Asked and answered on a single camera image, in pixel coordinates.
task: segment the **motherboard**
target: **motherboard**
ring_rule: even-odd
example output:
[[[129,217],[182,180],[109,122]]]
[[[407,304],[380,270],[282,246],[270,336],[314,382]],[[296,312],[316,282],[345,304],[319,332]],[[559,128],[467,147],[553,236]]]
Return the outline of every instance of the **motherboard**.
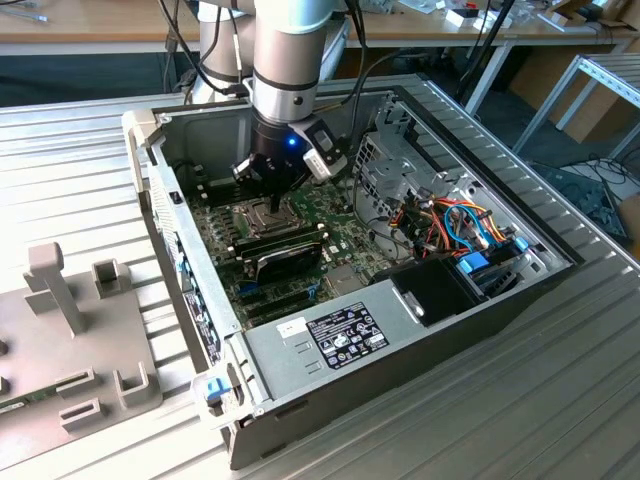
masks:
[[[397,251],[375,243],[330,182],[308,182],[275,213],[259,198],[211,206],[201,195],[190,204],[245,329],[363,288],[397,263]]]

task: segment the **side panel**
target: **side panel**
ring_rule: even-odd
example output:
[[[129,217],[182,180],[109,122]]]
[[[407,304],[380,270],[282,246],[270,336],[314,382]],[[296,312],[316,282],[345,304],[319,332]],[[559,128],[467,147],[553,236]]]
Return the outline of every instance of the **side panel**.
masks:
[[[350,410],[399,387],[448,358],[504,329],[525,308],[562,281],[522,291],[494,309],[457,322],[357,372],[314,390],[242,428],[231,438],[231,469],[265,458]]]

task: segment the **blue cable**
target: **blue cable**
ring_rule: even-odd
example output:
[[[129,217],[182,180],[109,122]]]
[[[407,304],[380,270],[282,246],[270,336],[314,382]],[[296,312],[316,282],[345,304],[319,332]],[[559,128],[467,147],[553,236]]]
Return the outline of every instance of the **blue cable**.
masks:
[[[444,225],[447,228],[447,233],[449,234],[449,236],[451,238],[453,238],[454,240],[456,240],[459,243],[462,243],[463,245],[466,245],[467,248],[469,249],[470,252],[473,252],[473,247],[471,247],[471,244],[463,239],[461,239],[460,237],[457,237],[452,231],[451,231],[451,226],[449,225],[449,215],[451,214],[451,210],[453,210],[454,208],[458,208],[464,212],[466,212],[471,219],[473,220],[473,222],[476,224],[476,226],[478,227],[478,231],[480,232],[480,235],[482,235],[482,238],[485,239],[485,241],[489,244],[489,245],[493,245],[496,244],[497,242],[491,238],[491,237],[487,237],[487,232],[485,232],[484,228],[482,228],[482,225],[480,224],[480,220],[478,220],[478,217],[476,216],[476,214],[468,207],[466,207],[465,205],[452,205],[450,206],[447,211],[444,213]]]

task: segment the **grooved metal surface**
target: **grooved metal surface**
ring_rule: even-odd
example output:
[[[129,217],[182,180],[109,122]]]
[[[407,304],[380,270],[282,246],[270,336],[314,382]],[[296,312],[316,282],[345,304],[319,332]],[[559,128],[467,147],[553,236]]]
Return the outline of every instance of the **grooved metal surface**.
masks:
[[[192,369],[131,208],[119,118],[103,119],[109,116],[103,111],[117,109],[94,102],[0,110],[2,218],[13,219],[10,228],[23,243],[62,239],[73,250],[72,272],[105,256],[131,266],[166,396],[157,410],[21,464],[8,478],[637,478],[640,266],[435,85],[416,76],[367,83],[390,84],[404,86],[443,121],[563,235],[585,266],[496,337],[232,473],[220,436],[201,428],[184,393]],[[180,99],[119,102],[124,111],[127,102]],[[47,122],[57,133],[40,128]],[[447,160],[429,135],[420,143]],[[3,286],[20,280],[16,249],[1,253]]]
[[[582,56],[578,68],[640,108],[640,53]]]

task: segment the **blue latch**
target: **blue latch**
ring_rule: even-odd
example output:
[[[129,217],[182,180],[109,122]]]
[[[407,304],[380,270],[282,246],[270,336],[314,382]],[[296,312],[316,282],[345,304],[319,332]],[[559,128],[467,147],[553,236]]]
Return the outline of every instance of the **blue latch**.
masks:
[[[211,378],[207,382],[207,402],[220,398],[221,395],[231,391],[231,383],[226,378]]]
[[[523,252],[523,253],[526,252],[527,249],[529,248],[529,242],[527,242],[522,237],[516,237],[515,244],[516,244],[516,247],[518,247],[520,249],[520,251]]]
[[[473,273],[483,267],[489,265],[489,262],[480,252],[470,253],[460,259],[460,268],[466,274]]]

